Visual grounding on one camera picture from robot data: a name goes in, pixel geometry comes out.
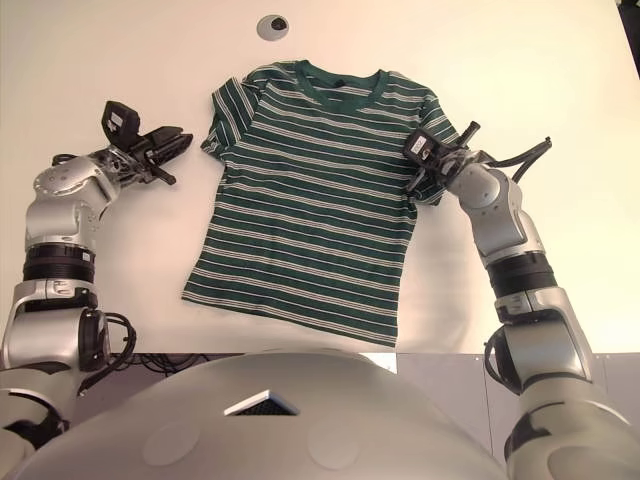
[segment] white stripe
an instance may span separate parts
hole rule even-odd
[[[256,68],[253,72],[251,72],[249,74],[249,76],[251,76],[252,74],[256,73],[256,72],[268,72],[269,70],[275,70],[276,72],[280,72],[280,73],[284,73],[287,77],[291,77],[293,72],[289,72],[287,70],[285,70],[284,68],[279,67],[278,65],[272,63],[269,65],[263,65],[261,67]]]
[[[424,102],[423,96],[401,95],[397,92],[383,92],[381,95],[383,98],[395,98],[396,100],[402,100],[404,102]]]
[[[395,147],[394,148],[395,151],[380,150],[378,148],[361,147],[361,146],[349,144],[349,143],[325,140],[322,138],[313,137],[311,135],[305,135],[304,133],[293,132],[291,130],[285,130],[284,128],[267,125],[266,123],[262,123],[260,121],[254,121],[253,124],[254,124],[254,127],[260,128],[263,131],[275,133],[285,138],[297,138],[298,140],[302,140],[304,142],[308,142],[313,145],[323,145],[329,148],[366,153],[374,156],[382,156],[382,157],[397,158],[397,159],[404,158],[404,155],[402,155],[402,152],[399,151],[401,149],[400,145],[393,145]]]
[[[249,97],[247,97],[247,94],[245,93],[244,88],[242,88],[240,83],[238,83],[238,79],[236,77],[233,77],[233,84],[235,85],[236,90],[240,95],[240,99],[244,104],[245,110],[249,114],[249,118],[252,118],[255,112],[253,111],[253,107],[251,106],[251,102],[249,101]]]
[[[406,78],[406,77],[398,77],[398,78],[402,78],[403,80],[408,80],[408,78]],[[429,88],[427,88],[427,87],[411,88],[411,87],[406,87],[404,85],[400,85],[399,83],[391,83],[391,82],[387,83],[387,86],[388,87],[402,88],[403,90],[407,90],[409,92],[424,92],[424,93],[427,93],[429,91]]]
[[[343,129],[343,130],[357,130],[359,132],[366,132],[366,133],[369,133],[371,135],[376,135],[378,137],[382,136],[382,137],[401,138],[401,139],[404,139],[404,138],[407,137],[407,135],[405,133],[402,133],[402,132],[387,132],[387,131],[384,131],[384,130],[377,130],[375,128],[364,127],[362,125],[357,125],[355,123],[337,122],[335,120],[331,120],[329,118],[320,117],[320,116],[311,117],[309,115],[302,115],[302,114],[296,113],[296,112],[281,110],[278,107],[276,107],[275,105],[271,105],[271,104],[269,104],[267,102],[265,102],[263,105],[270,112],[273,112],[276,115],[280,115],[280,116],[283,116],[283,117],[293,117],[293,118],[297,118],[297,119],[300,119],[300,120],[305,120],[307,122],[319,123],[321,125],[331,125],[332,127],[338,127],[338,128]]]
[[[295,244],[302,244],[302,245],[308,245],[311,247],[311,249],[307,248],[307,247],[302,247],[302,248],[306,248],[307,250],[310,251],[316,251],[316,246],[313,244],[305,244],[304,242],[296,242],[295,240],[288,240],[287,238],[284,237],[279,237],[279,236],[269,236],[269,235],[264,235],[264,234],[256,234],[255,232],[249,231],[249,230],[243,230],[243,229],[239,229],[239,228],[231,228],[231,227],[225,227],[225,226],[221,226],[221,225],[217,225],[216,226],[216,232],[223,232],[223,233],[228,233],[229,235],[238,235],[238,236],[246,236],[246,238],[255,238],[255,239],[260,239],[260,240],[266,240],[266,241],[270,241],[273,238],[281,238],[281,241],[278,241],[277,243],[280,245],[289,245],[292,247],[295,247]],[[314,258],[314,257],[307,257],[305,255],[298,255],[296,253],[291,253],[289,251],[286,250],[279,250],[277,248],[274,247],[261,247],[259,245],[255,245],[255,244],[245,244],[245,243],[238,243],[238,242],[232,242],[231,240],[224,240],[221,238],[214,238],[214,237],[210,237],[209,235],[207,235],[205,237],[207,240],[211,240],[212,242],[215,242],[216,246],[220,246],[223,247],[223,245],[220,245],[220,243],[229,243],[231,245],[237,245],[240,247],[250,247],[250,248],[255,248],[255,249],[259,249],[259,250],[267,250],[268,252],[277,252],[277,253],[282,253],[283,255],[286,255],[288,257],[296,257],[296,258],[300,258],[302,260],[305,261],[305,263],[307,265],[300,265],[298,263],[292,263],[292,262],[288,262],[286,260],[276,260],[275,258],[272,257],[268,257],[268,256],[264,256],[264,255],[253,255],[251,253],[238,253],[235,250],[227,250],[227,249],[223,249],[220,248],[220,250],[224,250],[225,252],[233,252],[233,255],[243,255],[245,256],[244,259],[246,260],[251,260],[252,262],[255,263],[262,263],[265,265],[275,265],[281,268],[288,268],[291,270],[298,270],[300,272],[304,272],[304,273],[308,273],[309,275],[316,275],[316,276],[321,276],[321,277],[326,277],[327,276],[327,270],[320,270],[318,268],[314,268],[309,266],[309,263],[326,263],[328,265],[331,265],[333,267],[340,267],[340,268],[346,268],[348,270],[356,270],[358,272],[361,273],[357,273],[355,274],[355,277],[349,276],[349,275],[343,275],[341,273],[336,273],[335,271],[331,271],[331,278],[335,278],[336,280],[340,280],[343,282],[347,282],[347,283],[354,283],[357,285],[362,285],[364,287],[368,287],[368,288],[373,288],[374,290],[384,290],[385,292],[397,292],[399,287],[396,285],[389,285],[387,283],[379,283],[379,282],[374,282],[373,280],[364,280],[363,279],[363,275],[362,273],[365,273],[366,275],[378,275],[381,277],[389,277],[390,279],[394,279],[394,280],[399,280],[400,276],[399,275],[389,275],[389,274],[385,274],[385,273],[377,273],[377,272],[372,272],[371,270],[365,270],[362,268],[356,268],[356,267],[350,267],[348,265],[345,265],[344,263],[334,263],[334,262],[330,262],[328,260],[320,260],[319,258]],[[201,260],[212,263],[210,260],[206,260],[204,258],[201,258]]]
[[[293,154],[287,154],[287,153],[276,153],[275,150],[273,149],[269,149],[269,148],[262,148],[262,147],[257,147],[257,145],[253,145],[253,144],[248,144],[246,142],[243,142],[241,144],[238,145],[238,149],[242,149],[242,150],[246,150],[250,153],[263,153],[265,155],[272,155],[273,158],[287,158],[289,160],[293,160],[294,162],[298,162],[298,163],[302,163],[305,165],[321,165],[327,168],[333,168],[336,170],[350,170],[350,171],[354,171],[354,172],[360,172],[360,173],[364,173],[364,174],[368,174],[368,175],[373,175],[375,177],[380,177],[383,179],[394,179],[394,180],[407,180],[409,177],[411,177],[410,173],[391,173],[391,172],[387,172],[384,170],[377,170],[375,168],[369,168],[369,167],[359,167],[357,165],[353,165],[350,163],[336,163],[336,162],[330,162],[330,161],[326,161],[326,160],[316,160],[314,161],[313,159],[309,159],[308,157],[303,157],[301,155],[293,155]],[[247,158],[250,160],[258,160],[258,161],[262,161],[262,162],[268,162],[270,164],[273,163],[279,163],[279,164],[283,164],[283,165],[291,165],[292,162],[276,162],[274,160],[271,159],[257,159],[254,157],[246,157],[243,155],[240,155],[237,152],[234,152],[233,154],[234,157],[242,157],[242,158]],[[375,162],[375,161],[367,161],[367,163],[382,163],[382,162]],[[323,172],[323,173],[330,173],[330,174],[334,174],[334,172],[327,172],[326,170],[315,170],[318,172]],[[384,186],[388,187],[389,183],[385,182],[383,184]]]
[[[433,115],[433,113],[434,113],[436,110],[440,110],[440,111],[442,112],[442,108],[440,108],[440,105],[438,105],[438,106],[436,106],[436,107],[432,108],[431,110],[429,110],[429,111],[428,111],[428,112],[427,112],[427,113],[422,117],[422,120],[424,121],[424,120],[426,120],[427,118],[431,117],[431,116]]]
[[[300,106],[300,105],[291,105],[289,103],[282,102],[282,101],[278,100],[277,98],[274,98],[272,95],[269,94],[269,90],[270,90],[270,87],[269,87],[269,85],[267,85],[267,88],[265,90],[265,96],[266,97],[268,97],[271,100],[273,100],[274,102],[277,102],[280,105],[283,105],[283,106],[288,107],[288,108],[298,108],[298,109],[301,109],[301,110],[310,110],[310,111],[313,111],[313,112],[318,112],[319,116],[325,117],[325,118],[326,117],[342,117],[342,118],[350,118],[350,119],[353,119],[353,120],[360,120],[360,121],[363,121],[363,122],[370,122],[370,123],[372,123],[374,125],[396,125],[398,127],[407,128],[406,123],[383,122],[381,120],[370,120],[370,119],[367,119],[367,118],[354,117],[352,115],[346,115],[346,114],[342,114],[342,113],[326,112],[326,111],[323,111],[323,110],[321,110],[319,108],[314,108],[314,107],[311,107],[311,106],[303,107],[303,106]]]
[[[280,147],[286,147],[286,148],[291,149],[291,150],[293,150],[293,149],[302,150],[304,153],[311,153],[311,154],[318,153],[318,154],[327,155],[327,156],[330,156],[330,157],[338,157],[340,159],[357,160],[358,162],[360,162],[360,164],[362,164],[362,162],[366,162],[366,163],[381,163],[383,165],[388,165],[389,164],[388,160],[385,161],[385,160],[375,160],[375,159],[372,159],[372,158],[352,157],[351,155],[345,155],[345,154],[340,154],[340,153],[331,153],[331,152],[324,152],[322,150],[313,150],[313,149],[311,149],[310,146],[298,147],[296,145],[290,145],[290,144],[286,144],[286,143],[282,143],[282,142],[276,142],[275,140],[264,138],[262,136],[256,136],[253,133],[247,133],[246,137],[254,138],[254,139],[256,139],[256,140],[258,140],[258,141],[260,141],[262,143],[270,143],[270,144],[273,144],[273,145],[278,145]],[[242,148],[246,149],[246,150],[252,150],[252,149],[257,149],[257,148],[269,148],[269,147],[259,147],[258,145],[249,143],[247,141],[244,141],[244,142],[240,143],[239,145]],[[285,150],[278,149],[278,150],[275,150],[275,151],[277,152],[277,155],[281,156],[281,157],[282,156],[288,156],[287,158],[293,158],[294,156],[299,156],[296,153],[286,152]]]
[[[256,215],[256,212],[260,211],[260,210],[256,210],[253,208],[246,208],[246,207],[241,207],[239,205],[233,205],[231,203],[227,203],[224,201],[218,201],[216,202],[216,207],[222,207],[222,208],[226,208],[227,210],[229,210],[230,212],[238,212],[238,213],[244,213],[245,215]],[[270,215],[271,219],[276,219],[280,222],[284,222],[284,223],[288,223],[290,225],[304,225],[307,227],[311,227],[311,228],[316,228],[318,230],[324,230],[326,232],[331,232],[331,233],[338,233],[340,235],[346,235],[349,237],[353,237],[353,238],[365,238],[367,240],[371,240],[373,242],[380,242],[382,244],[391,244],[391,245],[407,245],[409,243],[408,240],[404,240],[401,238],[387,238],[387,237],[383,237],[381,235],[376,235],[373,233],[364,233],[364,232],[359,232],[357,230],[352,230],[350,228],[343,228],[343,227],[335,227],[333,225],[327,225],[325,223],[321,223],[321,222],[316,222],[313,220],[305,220],[302,218],[298,218],[298,217],[292,217],[289,215],[285,215],[283,213],[276,213],[276,212],[271,212],[268,210],[262,210],[265,213],[268,213]]]
[[[216,90],[215,92],[213,92],[213,96],[218,101],[218,105],[220,105],[220,109],[222,110],[222,113],[224,113],[224,116],[229,121],[229,125],[231,125],[231,133],[233,133],[234,141],[240,139],[240,131],[238,130],[238,127],[233,119],[233,116],[231,115],[231,111],[229,110],[229,107],[227,107],[227,104],[224,103],[224,101],[222,100],[222,95],[220,95],[220,90]]]
[[[330,91],[336,93],[349,93],[352,95],[357,95],[359,97],[367,97],[371,95],[371,90],[365,90],[363,88],[349,87],[345,85],[344,87],[313,87],[316,90],[322,90],[323,92]]]
[[[293,211],[296,211],[296,212],[302,212],[304,215],[313,215],[313,216],[316,216],[316,217],[332,218],[334,220],[338,220],[339,222],[342,222],[342,223],[345,223],[345,224],[346,223],[354,223],[356,225],[362,225],[363,227],[368,227],[368,228],[372,228],[372,229],[376,229],[376,230],[387,230],[389,232],[394,232],[394,233],[395,232],[404,232],[404,233],[408,233],[408,234],[411,234],[411,232],[413,231],[413,229],[405,230],[404,228],[400,228],[401,225],[397,225],[394,228],[379,227],[377,225],[371,225],[370,223],[358,222],[356,220],[347,220],[346,218],[343,218],[343,217],[335,217],[333,215],[327,215],[327,214],[324,214],[324,213],[310,212],[309,210],[304,210],[302,208],[287,207],[287,206],[284,206],[284,205],[279,205],[277,203],[264,202],[262,200],[256,200],[255,198],[246,198],[246,197],[241,197],[241,196],[238,196],[238,195],[234,195],[233,193],[225,192],[224,198],[227,198],[227,197],[239,198],[241,200],[247,200],[247,201],[252,202],[252,203],[259,203],[261,205],[269,205],[271,207],[276,207],[277,209],[284,209],[284,210],[287,210],[287,211],[293,210]],[[263,210],[263,211],[269,212],[269,213],[273,213],[273,210]],[[328,228],[325,228],[325,230],[327,230],[327,229],[328,230],[332,230],[334,228],[339,228],[339,227],[334,227],[332,225],[327,225],[327,227]]]
[[[351,202],[351,199],[348,197],[339,197],[343,199],[343,201],[340,203],[323,202],[320,200],[316,200],[314,198],[300,197],[298,195],[290,195],[278,190],[273,190],[271,188],[254,187],[253,185],[247,185],[245,183],[242,183],[242,177],[238,177],[238,178],[239,180],[234,181],[231,184],[228,184],[226,187],[226,190],[230,188],[235,188],[245,192],[261,193],[263,195],[267,195],[271,197],[279,197],[279,198],[284,198],[286,200],[291,200],[293,202],[307,203],[309,205],[313,205],[315,207],[320,207],[320,208],[331,208],[331,209],[341,210],[343,212],[352,213],[354,215],[362,215],[363,217],[376,218],[378,220],[385,220],[387,222],[403,222],[410,225],[413,225],[415,223],[413,219],[404,215],[385,215],[384,213],[372,212],[370,210],[350,207],[349,205],[345,205],[346,202]]]
[[[287,169],[291,169],[291,168],[295,168],[295,169],[300,169],[300,170],[305,170],[305,171],[309,171],[309,172],[317,172],[317,173],[322,173],[325,175],[330,175],[332,177],[344,177],[344,178],[349,178],[351,180],[355,180],[358,183],[367,183],[367,184],[372,184],[372,185],[380,185],[380,187],[382,188],[393,188],[393,185],[390,185],[389,182],[374,182],[373,180],[365,180],[361,177],[352,177],[351,175],[347,175],[346,173],[338,173],[338,172],[327,172],[326,170],[318,170],[317,168],[309,168],[309,167],[303,167],[302,165],[295,165],[292,164],[291,162],[278,162],[275,160],[265,160],[262,158],[256,158],[256,157],[248,157],[245,155],[240,155],[237,152],[234,152],[233,157],[239,157],[239,158],[244,158],[246,160],[251,160],[253,162],[259,162],[262,164],[266,164],[267,166],[271,166],[271,165],[284,165],[285,167],[287,167]],[[376,175],[376,177],[378,177],[379,179],[384,180],[384,176],[383,175]],[[404,180],[405,183],[407,180],[409,180],[409,178],[411,177],[410,175],[400,175],[400,176],[393,176],[393,175],[389,175],[389,177],[395,178],[396,180]]]
[[[252,82],[284,82],[284,83],[292,83],[294,85],[297,85],[298,82],[296,80],[288,80],[286,78],[276,78],[276,77],[270,77],[270,78],[256,78],[254,80],[252,80]]]
[[[402,194],[391,194],[391,193],[381,193],[381,192],[376,192],[375,190],[370,190],[367,188],[359,188],[359,187],[353,187],[350,185],[345,185],[343,183],[339,183],[339,182],[331,182],[329,180],[324,180],[324,179],[320,179],[320,178],[316,178],[310,175],[305,175],[303,173],[297,173],[297,172],[287,172],[287,171],[283,171],[283,170],[272,170],[272,169],[268,169],[268,168],[261,168],[261,167],[256,167],[255,165],[240,165],[238,163],[235,163],[232,160],[226,160],[227,165],[229,166],[233,166],[234,168],[237,169],[241,169],[241,170],[247,170],[250,172],[255,172],[255,173],[259,173],[261,175],[272,175],[274,177],[287,177],[287,178],[294,178],[296,180],[301,180],[303,182],[308,182],[308,183],[312,183],[312,184],[318,184],[318,185],[323,185],[325,187],[328,188],[333,188],[336,190],[346,190],[348,192],[352,192],[352,193],[360,193],[362,195],[368,195],[368,196],[373,196],[373,197],[377,197],[377,198],[383,198],[385,200],[391,200],[391,201],[402,201],[406,195],[404,193]]]
[[[218,289],[218,290],[223,290],[223,291],[231,291],[231,292],[237,292],[236,290],[228,290],[228,289]],[[188,292],[188,291],[184,291],[182,293],[182,296],[185,298],[191,298],[194,300],[199,300],[201,302],[207,303],[209,305],[213,305],[213,306],[229,306],[229,307],[236,307],[236,308],[245,308],[247,310],[250,311],[261,311],[261,312],[265,312],[271,315],[278,315],[284,318],[288,318],[290,320],[296,320],[300,323],[305,323],[308,325],[316,325],[316,326],[320,326],[323,328],[327,328],[327,329],[332,329],[332,330],[336,330],[338,332],[347,332],[347,333],[352,333],[354,335],[359,335],[361,337],[365,337],[365,338],[370,338],[373,340],[378,340],[378,341],[386,341],[386,342],[390,342],[390,343],[395,343],[395,337],[390,336],[390,335],[385,335],[382,333],[374,333],[374,332],[369,332],[368,330],[361,330],[358,328],[352,328],[352,327],[348,327],[346,325],[341,325],[339,323],[332,323],[332,322],[325,322],[323,320],[316,320],[310,317],[304,317],[302,315],[298,315],[296,313],[291,313],[287,310],[280,310],[279,308],[275,308],[275,307],[270,307],[268,305],[255,305],[253,303],[247,303],[247,302],[242,302],[239,300],[227,300],[227,299],[222,299],[222,298],[215,298],[215,297],[205,297],[204,295],[198,295],[197,293],[193,293],[193,292]],[[393,328],[397,330],[397,327],[394,325],[386,325],[386,327],[388,328]]]
[[[321,105],[321,103],[318,102],[317,100],[315,100],[314,98],[311,98],[306,93],[300,92],[298,90],[282,90],[282,89],[276,87],[273,83],[269,84],[267,86],[267,88],[270,89],[270,90],[273,90],[275,93],[277,93],[281,97],[299,98],[299,99],[302,99],[302,100],[306,100],[309,103],[312,103],[314,105]]]
[[[394,147],[394,149],[400,148],[400,145],[398,145],[397,142],[396,143],[392,143],[392,142],[385,142],[384,140],[380,140],[379,138],[366,138],[366,137],[357,137],[355,135],[345,135],[345,134],[342,134],[342,133],[338,133],[335,130],[334,131],[328,131],[326,129],[315,128],[315,127],[311,127],[309,125],[303,125],[300,122],[296,123],[296,122],[289,122],[288,120],[274,119],[273,117],[265,115],[264,112],[258,112],[257,115],[261,115],[264,118],[266,118],[267,120],[273,121],[274,123],[278,123],[278,124],[287,123],[287,124],[293,125],[295,127],[306,128],[306,129],[309,129],[309,130],[314,130],[316,132],[328,133],[328,134],[330,134],[331,136],[334,136],[334,137],[351,138],[353,140],[362,140],[364,142],[382,143],[384,145],[389,145],[391,147]]]
[[[444,115],[440,115],[439,117],[436,117],[433,120],[428,121],[424,126],[426,128],[432,128],[446,121],[447,121],[447,117],[445,117]]]
[[[442,142],[443,143],[450,143],[450,142],[453,142],[456,138],[458,138],[458,133],[457,132],[453,132],[451,135],[449,135],[447,138],[445,138]]]
[[[238,118],[240,119],[240,122],[242,122],[242,127],[244,128],[244,131],[247,131],[247,124],[244,123],[244,119],[242,118],[242,113],[241,110],[238,108],[238,105],[236,104],[236,101],[233,99],[233,95],[231,95],[231,90],[229,89],[229,84],[225,83],[224,84],[224,88],[227,90],[227,94],[229,95],[229,98],[231,99],[231,103],[233,103],[233,106],[235,108],[235,111],[237,113]]]
[[[242,179],[243,176],[241,176],[241,175],[233,175],[233,178]],[[298,191],[301,191],[301,192],[308,192],[308,193],[310,193],[312,195],[324,195],[324,196],[332,197],[332,198],[340,198],[340,199],[343,199],[343,200],[347,200],[349,203],[361,203],[361,204],[364,204],[364,205],[371,205],[372,207],[375,207],[377,209],[389,209],[389,210],[392,210],[392,211],[397,210],[396,208],[380,205],[378,203],[371,203],[371,202],[367,202],[365,200],[359,200],[357,198],[341,197],[340,195],[333,195],[331,193],[324,193],[324,192],[319,192],[317,190],[310,190],[308,188],[302,188],[302,187],[298,187],[298,186],[294,186],[294,185],[288,185],[286,183],[278,182],[277,180],[273,180],[273,179],[255,179],[255,178],[252,178],[251,176],[246,175],[246,174],[244,174],[244,178],[253,180],[254,182],[275,183],[276,185],[281,185],[283,187],[286,187],[289,190],[298,190]]]
[[[221,265],[223,267],[228,268],[227,265],[223,265],[223,264],[218,264]],[[255,269],[250,269],[247,268],[246,270],[252,270],[254,272],[258,272],[259,270],[255,270]],[[284,293],[288,293],[289,295],[294,295],[294,296],[298,296],[298,297],[303,297],[303,298],[308,298],[308,299],[313,299],[316,300],[318,302],[324,302],[324,303],[328,303],[329,305],[340,305],[342,307],[345,308],[350,308],[352,310],[360,310],[362,312],[366,312],[366,313],[371,313],[374,315],[383,315],[383,316],[389,316],[389,317],[394,317],[396,312],[394,310],[389,310],[387,308],[379,308],[379,307],[372,307],[370,305],[366,305],[364,303],[359,303],[359,302],[350,302],[348,300],[343,300],[339,297],[333,297],[333,296],[327,296],[327,295],[323,295],[320,293],[315,293],[311,290],[301,290],[299,288],[294,288],[294,287],[289,287],[285,284],[277,284],[277,283],[271,283],[265,280],[259,280],[258,278],[255,278],[253,276],[245,276],[245,275],[232,275],[232,274],[228,274],[228,273],[222,273],[222,272],[218,272],[218,271],[207,271],[207,270],[203,270],[201,268],[194,268],[193,269],[194,273],[202,276],[202,277],[207,277],[207,278],[211,278],[214,280],[223,280],[223,281],[227,281],[227,282],[238,282],[238,283],[242,283],[244,285],[253,285],[254,287],[259,287],[259,288],[265,288],[267,290],[275,290],[277,292],[284,292]],[[276,275],[274,273],[269,273],[269,276],[280,276],[282,277],[282,275]],[[304,282],[303,280],[300,279],[296,279],[297,282],[299,283],[311,283],[311,282]],[[311,283],[311,285],[316,285],[316,286],[322,286],[322,285],[318,285],[317,283]],[[335,289],[335,290],[339,290],[342,292],[347,292],[349,294],[355,294],[355,292],[352,291],[347,291],[347,290],[341,290],[341,289]],[[374,321],[370,321],[370,320],[363,320],[366,321],[367,323],[373,323],[375,325],[385,325],[384,323],[379,323],[379,322],[374,322]]]
[[[257,222],[250,222],[248,220],[236,220],[235,218],[231,218],[231,217],[227,217],[223,214],[221,214],[220,212],[216,212],[214,213],[214,223],[210,223],[209,224],[209,232],[207,232],[207,235],[209,235],[209,233],[213,233],[215,234],[216,230],[220,230],[220,231],[227,231],[227,230],[234,230],[233,232],[231,231],[227,231],[226,233],[232,233],[235,235],[240,235],[240,233],[236,233],[236,232],[244,232],[244,235],[247,235],[249,238],[251,238],[252,236],[256,237],[256,238],[260,238],[261,240],[271,240],[273,238],[278,239],[278,242],[284,244],[284,245],[289,245],[291,247],[298,247],[298,248],[302,248],[305,250],[311,250],[311,251],[316,251],[316,252],[322,252],[324,254],[327,255],[333,255],[334,257],[338,257],[338,258],[344,258],[346,256],[346,252],[344,249],[342,250],[336,250],[334,248],[330,248],[330,247],[323,247],[323,246],[319,246],[319,245],[314,245],[314,244],[309,244],[307,242],[301,242],[298,240],[290,240],[286,237],[281,237],[279,235],[267,235],[264,233],[258,233],[258,232],[254,232],[251,230],[244,230],[244,229],[240,229],[240,228],[234,228],[234,227],[225,227],[222,225],[218,225],[215,223],[215,218],[223,218],[225,220],[229,220],[232,222],[236,222],[239,223],[243,226],[245,225],[255,225],[258,227],[263,227],[263,228],[270,228],[272,230],[282,230],[284,232],[290,232],[290,233],[295,233],[297,235],[301,235],[303,237],[311,237],[311,238],[320,238],[324,241],[329,241],[329,242],[335,242],[335,243],[340,243],[343,245],[350,245],[352,247],[357,247],[358,249],[360,249],[362,251],[363,248],[367,248],[367,247],[363,247],[363,245],[361,244],[357,244],[357,243],[349,243],[349,242],[344,242],[341,240],[333,240],[331,238],[327,238],[327,237],[323,237],[322,235],[314,235],[311,233],[301,233],[298,232],[296,230],[291,230],[289,228],[285,228],[282,226],[275,226],[275,225],[265,225],[263,223],[257,223]],[[391,261],[387,261],[387,260],[380,260],[378,258],[374,258],[374,257],[370,257],[367,255],[360,255],[357,253],[352,253],[349,252],[348,253],[349,256],[349,260],[355,260],[356,262],[362,262],[365,265],[379,265],[381,267],[389,267],[389,268],[397,268],[398,270],[402,269],[402,262],[391,262]]]
[[[229,136],[227,135],[227,130],[224,128],[224,123],[220,124],[220,128],[222,129],[222,133],[224,134],[224,138],[227,140],[227,146],[233,145],[233,143],[229,142]]]
[[[380,115],[383,117],[397,118],[398,120],[403,120],[404,122],[408,123],[418,120],[417,113],[414,115],[400,115],[399,113],[386,112],[384,110],[378,110],[377,108],[361,108],[360,111],[369,115]]]
[[[243,291],[243,290],[235,290],[233,288],[214,287],[214,286],[210,286],[210,285],[202,285],[202,284],[200,284],[198,282],[194,282],[193,280],[189,280],[188,283],[191,283],[192,285],[197,285],[199,287],[206,288],[207,290],[219,290],[219,291],[223,291],[223,292],[234,292],[234,293],[241,293],[243,295],[251,295],[251,293]],[[343,318],[348,318],[349,320],[355,320],[355,321],[360,322],[360,323],[369,323],[369,324],[373,324],[373,325],[381,325],[383,327],[392,328],[394,330],[397,329],[397,327],[394,326],[394,325],[388,325],[388,324],[385,324],[385,323],[379,323],[379,322],[373,322],[373,321],[370,321],[370,320],[364,320],[364,319],[359,318],[359,317],[353,317],[351,315],[346,315],[346,314],[343,314],[343,313],[331,312],[329,310],[323,310],[321,308],[314,308],[314,307],[310,307],[308,305],[302,305],[300,303],[292,302],[290,300],[283,300],[283,299],[278,298],[278,297],[271,297],[271,296],[268,296],[268,295],[260,295],[260,297],[261,298],[268,298],[270,300],[275,300],[276,302],[279,302],[279,303],[286,303],[286,304],[289,304],[289,305],[295,305],[296,307],[301,307],[301,308],[303,308],[305,310],[315,310],[316,312],[327,313],[327,314],[329,314],[331,316],[335,315],[335,316],[339,316],[339,317],[343,317]],[[316,321],[317,322],[322,322],[322,323],[328,323],[329,325],[334,325],[333,322],[324,322],[323,320],[316,320]],[[352,328],[354,330],[360,330],[359,328],[349,327],[347,325],[342,325],[342,324],[338,324],[338,325],[340,325],[340,327],[342,327],[342,328]]]
[[[415,112],[416,110],[419,110],[421,105],[416,105],[415,107],[400,107],[398,105],[393,105],[393,104],[387,104],[387,103],[381,103],[381,102],[375,102],[376,105],[380,105],[381,107],[386,107],[386,108],[397,108],[398,110],[406,110],[408,112]]]

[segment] vent grille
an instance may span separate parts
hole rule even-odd
[[[224,411],[226,416],[298,415],[299,410],[271,390],[265,390]]]

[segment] striped t-shirt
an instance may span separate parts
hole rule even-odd
[[[183,298],[394,346],[414,200],[441,195],[402,155],[426,126],[457,137],[428,88],[279,62],[213,93],[204,151],[225,165]]]

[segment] green striped t-shirt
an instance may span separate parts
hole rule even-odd
[[[213,93],[204,151],[225,165],[183,298],[394,346],[416,166],[402,155],[426,126],[457,137],[427,87],[396,72],[359,78],[308,61],[260,67]]]

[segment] floor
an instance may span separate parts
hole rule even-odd
[[[398,354],[396,362],[376,361],[391,370],[396,363],[398,375],[422,388],[442,411],[504,461],[504,442],[519,417],[517,397],[485,374],[479,355]],[[594,377],[620,412],[640,426],[640,353],[597,356]],[[75,422],[112,408],[163,378],[142,366],[111,375],[79,400]]]

